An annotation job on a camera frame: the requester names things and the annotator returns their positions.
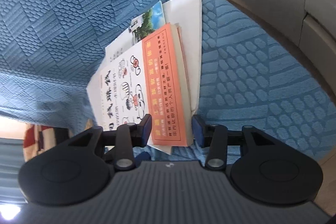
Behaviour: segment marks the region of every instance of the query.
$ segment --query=gray curtain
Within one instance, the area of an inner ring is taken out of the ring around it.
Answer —
[[[23,140],[0,138],[0,203],[22,206],[25,203],[17,175],[23,165]]]

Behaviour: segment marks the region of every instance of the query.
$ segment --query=gray ribbed panel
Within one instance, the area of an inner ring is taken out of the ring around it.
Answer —
[[[28,204],[17,223],[48,224],[324,224],[330,218],[313,203],[273,208],[239,195],[223,173],[197,161],[146,162],[120,172],[100,195],[79,205]]]

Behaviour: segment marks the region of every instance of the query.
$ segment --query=orange and white book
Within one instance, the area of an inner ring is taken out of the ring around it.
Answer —
[[[191,108],[177,27],[170,23],[136,43],[100,71],[104,130],[152,115],[153,144],[193,143]]]

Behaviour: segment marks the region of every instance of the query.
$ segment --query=blue blanket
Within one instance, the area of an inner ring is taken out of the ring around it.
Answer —
[[[0,0],[0,115],[82,131],[93,118],[85,88],[104,47],[157,1]],[[255,125],[321,158],[336,143],[336,108],[326,93],[237,8],[202,1],[199,114],[229,129]],[[196,145],[172,156],[145,150],[167,160],[204,161],[206,153]],[[239,152],[229,154],[232,162]]]

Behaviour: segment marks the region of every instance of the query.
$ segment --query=bright light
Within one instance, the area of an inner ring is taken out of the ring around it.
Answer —
[[[13,204],[2,204],[0,205],[0,213],[2,217],[6,220],[13,219],[18,212],[20,211],[20,207]]]

